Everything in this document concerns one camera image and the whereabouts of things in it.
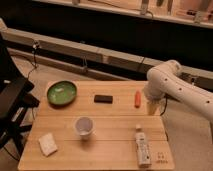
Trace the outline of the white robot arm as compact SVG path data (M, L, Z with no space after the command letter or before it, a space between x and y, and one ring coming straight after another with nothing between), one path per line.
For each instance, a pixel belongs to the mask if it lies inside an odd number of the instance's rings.
M176 60L168 60L150 68L144 95L149 101L158 101L168 94L213 123L213 93L180 79L181 69Z

